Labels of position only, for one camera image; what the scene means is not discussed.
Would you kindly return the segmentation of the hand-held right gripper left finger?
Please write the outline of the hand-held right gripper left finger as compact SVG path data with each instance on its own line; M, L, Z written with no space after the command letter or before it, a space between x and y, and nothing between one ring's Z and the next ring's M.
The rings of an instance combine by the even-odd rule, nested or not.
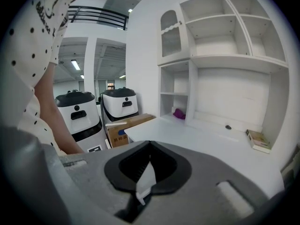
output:
M98 152L60 157L64 168L79 190L93 204L113 218L134 223L143 208L135 194L116 190L105 175L105 164L142 142Z

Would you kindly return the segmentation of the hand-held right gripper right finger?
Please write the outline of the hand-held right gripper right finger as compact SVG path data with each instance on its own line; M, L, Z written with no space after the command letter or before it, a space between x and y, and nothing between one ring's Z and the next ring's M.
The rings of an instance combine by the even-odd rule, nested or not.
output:
M172 144L160 143L185 157L192 166L189 180L170 195L152 196L133 225L230 225L239 221L217 184L228 181L254 209L267 201L251 180L220 159Z

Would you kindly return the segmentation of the white desk with shelf hutch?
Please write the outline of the white desk with shelf hutch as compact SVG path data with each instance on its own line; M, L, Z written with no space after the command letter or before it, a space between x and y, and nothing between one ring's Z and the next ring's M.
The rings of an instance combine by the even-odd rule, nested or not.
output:
M204 152L268 197L282 191L275 151L252 149L246 135L274 148L283 125L291 67L278 28L262 0L142 0L129 19L126 82L155 119L128 129L130 141Z

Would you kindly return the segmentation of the person's left forearm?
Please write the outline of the person's left forearm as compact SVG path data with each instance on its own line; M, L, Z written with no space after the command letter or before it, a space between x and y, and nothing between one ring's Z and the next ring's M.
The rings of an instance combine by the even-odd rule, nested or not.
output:
M70 134L58 110L53 96L54 63L49 63L42 78L35 86L35 95L40 103L40 118L49 125L59 149L66 154L80 154L84 151Z

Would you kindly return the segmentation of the white and black robot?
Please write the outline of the white and black robot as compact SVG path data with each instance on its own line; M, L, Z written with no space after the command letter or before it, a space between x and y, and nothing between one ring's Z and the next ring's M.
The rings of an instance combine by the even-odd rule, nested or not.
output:
M91 92L75 91L59 95L55 103L70 134L84 152L97 145L105 149L105 133Z
M105 124L139 115L136 93L132 89L105 90L98 100Z

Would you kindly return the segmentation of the beige flat box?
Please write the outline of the beige flat box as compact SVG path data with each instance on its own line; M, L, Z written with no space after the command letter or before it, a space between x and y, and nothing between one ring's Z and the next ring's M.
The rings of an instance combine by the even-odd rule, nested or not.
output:
M270 154L270 143L266 140L262 133L247 129L246 135L248 137L252 149L261 151L266 154Z

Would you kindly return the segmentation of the purple cloth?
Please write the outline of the purple cloth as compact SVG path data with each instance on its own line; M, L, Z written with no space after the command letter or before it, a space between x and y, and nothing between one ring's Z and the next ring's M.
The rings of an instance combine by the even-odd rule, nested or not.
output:
M180 119L180 120L186 119L186 114L179 108L175 109L175 111L173 112L173 116L175 116L177 119Z

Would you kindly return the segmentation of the black balcony railing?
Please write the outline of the black balcony railing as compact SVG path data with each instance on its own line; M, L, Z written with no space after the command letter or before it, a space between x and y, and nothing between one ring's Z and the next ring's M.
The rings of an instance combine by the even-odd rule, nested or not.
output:
M128 15L99 7L70 6L68 17L71 23L93 23L127 30Z

